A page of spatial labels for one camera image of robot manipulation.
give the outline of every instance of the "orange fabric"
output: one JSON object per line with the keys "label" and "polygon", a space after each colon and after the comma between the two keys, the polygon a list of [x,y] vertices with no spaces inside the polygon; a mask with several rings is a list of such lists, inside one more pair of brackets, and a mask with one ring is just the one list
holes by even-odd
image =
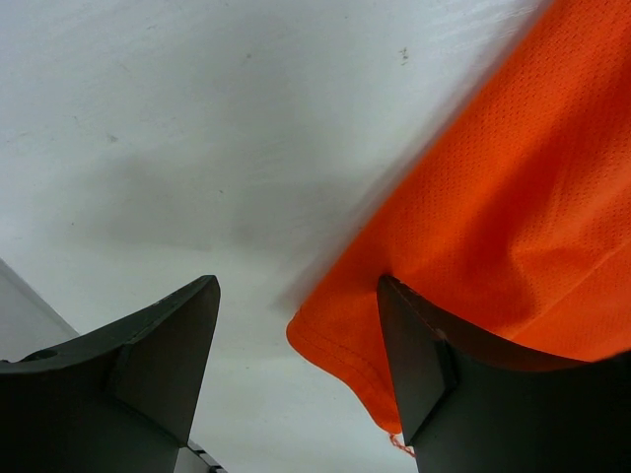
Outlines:
{"label": "orange fabric", "polygon": [[631,13],[557,0],[288,326],[400,431],[377,312],[389,273],[518,343],[631,348]]}

